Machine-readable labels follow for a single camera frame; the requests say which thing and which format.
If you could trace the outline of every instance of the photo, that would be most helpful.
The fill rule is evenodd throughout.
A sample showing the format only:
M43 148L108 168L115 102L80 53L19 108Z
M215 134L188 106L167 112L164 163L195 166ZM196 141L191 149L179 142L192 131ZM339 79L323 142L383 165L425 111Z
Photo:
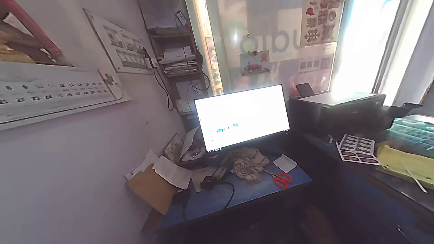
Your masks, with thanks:
M268 51L240 54L241 74L243 76L270 72Z

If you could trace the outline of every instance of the stacked files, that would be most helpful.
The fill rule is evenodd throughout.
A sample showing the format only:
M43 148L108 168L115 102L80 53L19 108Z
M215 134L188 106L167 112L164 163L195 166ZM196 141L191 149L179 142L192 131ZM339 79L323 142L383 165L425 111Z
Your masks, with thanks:
M164 72L168 75L182 75L198 71L196 56L191 52L190 46L184 48L170 48L164 50Z

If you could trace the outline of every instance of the notepad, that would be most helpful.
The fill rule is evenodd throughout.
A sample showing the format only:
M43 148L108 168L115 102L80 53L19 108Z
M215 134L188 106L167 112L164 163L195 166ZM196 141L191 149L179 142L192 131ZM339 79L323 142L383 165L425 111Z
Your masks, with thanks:
M274 160L273 163L285 173L288 173L289 171L297 167L297 163L284 154L282 154L280 158Z

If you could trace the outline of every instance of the sticker sheet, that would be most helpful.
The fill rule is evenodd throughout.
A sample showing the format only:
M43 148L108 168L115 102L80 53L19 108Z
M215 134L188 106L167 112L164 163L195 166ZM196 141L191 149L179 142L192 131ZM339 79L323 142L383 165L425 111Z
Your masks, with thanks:
M301 46L338 40L344 0L306 0L302 13Z
M297 83L309 83L315 93L327 91L335 51L336 42L300 48Z
M336 142L343 161L381 165L378 158L374 156L374 145L374 140L352 135L344 135L340 143Z
M365 153L357 153L346 151L345 149L339 148L339 142L336 142L336 147L338 148L339 155L343 161L353 162L353 163L362 163L369 165L381 165L380 161L377 157L370 154Z
M345 135L341 143L339 144L340 149L345 149L346 151L367 153L374 155L374 145L375 141L371 139L366 139L362 137Z

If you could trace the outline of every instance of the blue desk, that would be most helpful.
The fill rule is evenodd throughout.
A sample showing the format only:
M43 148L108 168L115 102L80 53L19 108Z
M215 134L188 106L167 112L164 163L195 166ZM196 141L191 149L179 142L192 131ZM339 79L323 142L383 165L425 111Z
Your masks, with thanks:
M272 163L278 156L264 155L270 160L270 163L265 167L266 170L274 173L282 172L280 168ZM271 175L265 172L261 173L261 182L252 185L247 184L235 174L230 173L225 181L235 186L235 193L227 209L279 191L290 191L291 188L295 186L308 184L312 181L299 166L291 170L288 174L292 178L292 182L288 189L281 189L274 183ZM232 195L232 187L229 184L216 185L211 191L202 190L196 193L193 182L190 181L188 189L190 192L190 200L185 209L185 215L188 221L222 211ZM161 228L167 228L185 222L182 208L181 204L172 204L166 216L163 218Z

